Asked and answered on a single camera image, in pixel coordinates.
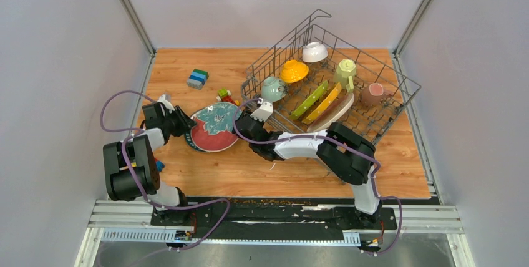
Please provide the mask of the red teal flower plate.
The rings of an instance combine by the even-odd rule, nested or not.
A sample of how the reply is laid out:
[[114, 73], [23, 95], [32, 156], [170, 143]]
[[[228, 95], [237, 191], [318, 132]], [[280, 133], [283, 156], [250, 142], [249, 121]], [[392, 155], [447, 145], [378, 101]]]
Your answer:
[[191, 116], [197, 123], [190, 131], [193, 142], [209, 153], [227, 150], [238, 141], [232, 130], [233, 119], [240, 115], [238, 106], [229, 102], [216, 102], [198, 110]]

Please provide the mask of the pale green bowl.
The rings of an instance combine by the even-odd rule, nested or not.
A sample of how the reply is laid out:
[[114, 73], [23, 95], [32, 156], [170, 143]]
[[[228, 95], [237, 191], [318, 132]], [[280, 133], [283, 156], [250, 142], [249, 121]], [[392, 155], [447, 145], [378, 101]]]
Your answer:
[[260, 96], [268, 102], [277, 102], [288, 94], [288, 85], [277, 77], [267, 77], [262, 84]]

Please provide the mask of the yellow bowl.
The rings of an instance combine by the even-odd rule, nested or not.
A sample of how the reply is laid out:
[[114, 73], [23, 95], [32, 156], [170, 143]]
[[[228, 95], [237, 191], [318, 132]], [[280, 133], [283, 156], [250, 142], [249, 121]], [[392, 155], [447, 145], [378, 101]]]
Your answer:
[[292, 84], [303, 80], [308, 73], [308, 65], [293, 59], [284, 63], [279, 76], [285, 83]]

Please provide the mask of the grey wire dish rack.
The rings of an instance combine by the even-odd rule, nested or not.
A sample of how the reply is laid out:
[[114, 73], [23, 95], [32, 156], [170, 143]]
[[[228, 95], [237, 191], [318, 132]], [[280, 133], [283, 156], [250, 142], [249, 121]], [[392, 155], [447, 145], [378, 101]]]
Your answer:
[[317, 132], [340, 122], [373, 145], [384, 143], [420, 90], [389, 51], [361, 49], [327, 30], [330, 13], [317, 9], [259, 56], [245, 71], [244, 99], [260, 97], [270, 79], [286, 80], [305, 65], [303, 52], [325, 48], [324, 58], [307, 63], [308, 73], [287, 83], [273, 104], [268, 124], [285, 132]]

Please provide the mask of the green polka dot plate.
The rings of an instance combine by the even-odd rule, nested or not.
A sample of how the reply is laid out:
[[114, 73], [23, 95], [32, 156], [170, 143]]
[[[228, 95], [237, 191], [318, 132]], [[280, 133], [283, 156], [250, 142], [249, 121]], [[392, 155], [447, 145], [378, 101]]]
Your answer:
[[291, 120], [296, 120], [302, 116], [312, 105], [314, 105], [328, 90], [329, 81], [322, 82], [294, 111], [290, 114]]

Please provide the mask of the yellow polka dot plate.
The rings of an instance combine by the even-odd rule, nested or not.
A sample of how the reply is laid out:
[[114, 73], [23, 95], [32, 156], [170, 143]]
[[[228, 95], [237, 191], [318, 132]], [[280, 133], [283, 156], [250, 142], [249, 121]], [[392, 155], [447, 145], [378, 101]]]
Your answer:
[[311, 124], [312, 122], [314, 122], [337, 99], [341, 91], [342, 91], [342, 84], [338, 82], [331, 89], [331, 91], [327, 94], [327, 96], [319, 103], [319, 105], [313, 111], [311, 111], [307, 116], [305, 116], [305, 118], [302, 119], [301, 122], [304, 124]]

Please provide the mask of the pink white leaf plate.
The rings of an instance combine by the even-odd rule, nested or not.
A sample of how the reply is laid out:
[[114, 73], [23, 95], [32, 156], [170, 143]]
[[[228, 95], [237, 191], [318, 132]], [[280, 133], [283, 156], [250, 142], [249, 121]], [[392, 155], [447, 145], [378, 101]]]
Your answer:
[[353, 93], [341, 97], [333, 102], [313, 123], [307, 128], [307, 132], [318, 132], [327, 129], [333, 122], [340, 119], [353, 105], [355, 95]]

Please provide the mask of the white bowl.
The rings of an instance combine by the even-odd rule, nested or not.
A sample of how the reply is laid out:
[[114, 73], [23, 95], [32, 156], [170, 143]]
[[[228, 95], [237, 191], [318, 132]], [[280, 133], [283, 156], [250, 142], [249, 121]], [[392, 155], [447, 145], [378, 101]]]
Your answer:
[[326, 46], [320, 42], [310, 42], [303, 47], [302, 60], [307, 63], [323, 61], [328, 57]]

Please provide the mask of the pale yellow mug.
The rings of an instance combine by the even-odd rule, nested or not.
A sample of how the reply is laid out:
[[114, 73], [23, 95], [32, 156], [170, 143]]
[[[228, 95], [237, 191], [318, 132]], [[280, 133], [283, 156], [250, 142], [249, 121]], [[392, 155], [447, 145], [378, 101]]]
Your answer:
[[356, 63], [351, 59], [343, 59], [335, 68], [333, 82], [340, 83], [342, 89], [348, 94], [354, 90], [354, 78], [356, 76]]

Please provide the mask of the white plate dark lettered rim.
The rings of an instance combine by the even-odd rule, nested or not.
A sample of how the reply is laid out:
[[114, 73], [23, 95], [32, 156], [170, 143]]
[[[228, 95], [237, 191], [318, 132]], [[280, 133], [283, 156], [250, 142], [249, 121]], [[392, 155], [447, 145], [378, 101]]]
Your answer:
[[202, 150], [201, 148], [197, 147], [197, 145], [193, 142], [192, 140], [192, 136], [191, 136], [191, 132], [187, 132], [184, 134], [184, 138], [185, 138], [185, 142], [187, 143], [187, 145], [197, 151], [197, 152], [200, 152], [200, 153], [208, 153], [208, 151], [206, 150]]

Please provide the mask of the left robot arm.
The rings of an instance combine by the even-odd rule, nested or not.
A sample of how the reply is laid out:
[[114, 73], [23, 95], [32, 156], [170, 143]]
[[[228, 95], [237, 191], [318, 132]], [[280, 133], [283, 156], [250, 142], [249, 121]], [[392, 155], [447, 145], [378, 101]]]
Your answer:
[[170, 137], [180, 137], [196, 125], [179, 106], [167, 101], [144, 105], [146, 129], [126, 140], [103, 146], [105, 186], [113, 201], [143, 201], [154, 204], [159, 215], [176, 225], [186, 224], [191, 208], [181, 189], [162, 182], [154, 151]]

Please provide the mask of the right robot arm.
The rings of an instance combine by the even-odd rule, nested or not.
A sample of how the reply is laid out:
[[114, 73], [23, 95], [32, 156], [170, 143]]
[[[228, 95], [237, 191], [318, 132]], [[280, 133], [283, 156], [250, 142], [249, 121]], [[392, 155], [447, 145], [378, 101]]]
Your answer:
[[352, 186], [357, 222], [372, 228], [381, 220], [381, 201], [374, 174], [380, 169], [376, 148], [339, 122], [313, 133], [268, 131], [264, 123], [243, 114], [233, 122], [233, 133], [267, 161], [315, 158], [340, 180]]

